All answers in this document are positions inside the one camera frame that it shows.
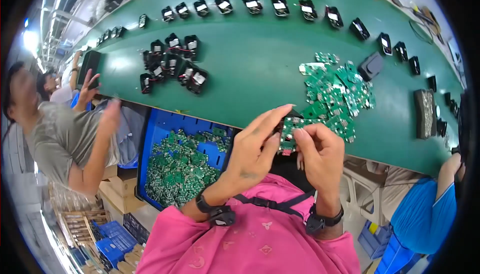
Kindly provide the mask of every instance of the pile of circuit boards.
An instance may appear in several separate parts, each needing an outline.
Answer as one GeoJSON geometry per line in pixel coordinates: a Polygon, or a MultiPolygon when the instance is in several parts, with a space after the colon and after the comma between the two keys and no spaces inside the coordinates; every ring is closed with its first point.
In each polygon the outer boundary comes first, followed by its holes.
{"type": "Polygon", "coordinates": [[[284,119],[280,147],[283,155],[296,150],[293,130],[316,122],[324,123],[345,141],[355,140],[355,123],[360,109],[375,108],[374,85],[363,81],[351,61],[339,65],[339,58],[331,54],[316,53],[317,62],[301,64],[300,73],[307,76],[307,102],[302,118],[289,116],[284,119]]]}
{"type": "Polygon", "coordinates": [[[218,179],[220,171],[207,164],[208,155],[197,147],[201,142],[213,142],[220,152],[226,152],[231,138],[220,128],[213,128],[212,132],[193,136],[182,129],[178,133],[172,130],[160,144],[153,144],[145,184],[151,199],[164,207],[181,207],[218,179]]]}

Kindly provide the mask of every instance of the blue crate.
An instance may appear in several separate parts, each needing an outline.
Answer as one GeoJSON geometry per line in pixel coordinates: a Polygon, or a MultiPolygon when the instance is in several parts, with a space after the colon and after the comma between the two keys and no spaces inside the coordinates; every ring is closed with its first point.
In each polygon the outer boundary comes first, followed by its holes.
{"type": "Polygon", "coordinates": [[[129,253],[135,247],[135,238],[117,221],[108,222],[99,226],[102,235],[108,237],[123,253],[129,253]]]}
{"type": "MultiPolygon", "coordinates": [[[[163,207],[157,201],[148,197],[145,191],[148,158],[152,152],[153,143],[160,143],[162,139],[167,138],[171,130],[177,133],[178,129],[183,129],[185,134],[195,135],[204,131],[212,133],[214,127],[226,130],[227,136],[232,137],[232,131],[228,129],[228,126],[152,108],[139,157],[137,197],[148,202],[159,211],[163,210],[163,207]]],[[[200,143],[197,150],[208,155],[207,164],[209,166],[222,170],[227,155],[226,152],[219,151],[217,144],[210,141],[200,143]]]]}
{"type": "Polygon", "coordinates": [[[375,270],[375,274],[395,274],[407,265],[414,256],[415,252],[400,245],[399,239],[393,234],[377,270],[375,270]]]}
{"type": "Polygon", "coordinates": [[[370,259],[377,259],[382,257],[385,252],[390,236],[392,235],[392,229],[389,225],[379,226],[379,230],[377,230],[375,234],[372,234],[368,230],[370,225],[371,221],[367,220],[358,237],[358,241],[370,256],[370,259]]]}
{"type": "Polygon", "coordinates": [[[110,261],[112,267],[117,268],[117,263],[123,260],[123,252],[115,246],[111,239],[108,237],[95,243],[95,246],[99,252],[103,253],[105,257],[110,261]]]}

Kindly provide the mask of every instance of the blue shirt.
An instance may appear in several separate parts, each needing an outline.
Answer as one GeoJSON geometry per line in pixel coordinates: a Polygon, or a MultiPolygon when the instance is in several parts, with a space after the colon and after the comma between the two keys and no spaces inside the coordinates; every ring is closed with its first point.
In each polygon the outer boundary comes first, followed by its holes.
{"type": "Polygon", "coordinates": [[[423,178],[410,189],[393,214],[394,233],[402,246],[423,254],[433,254],[442,245],[457,212],[452,183],[435,201],[437,182],[423,178]]]}

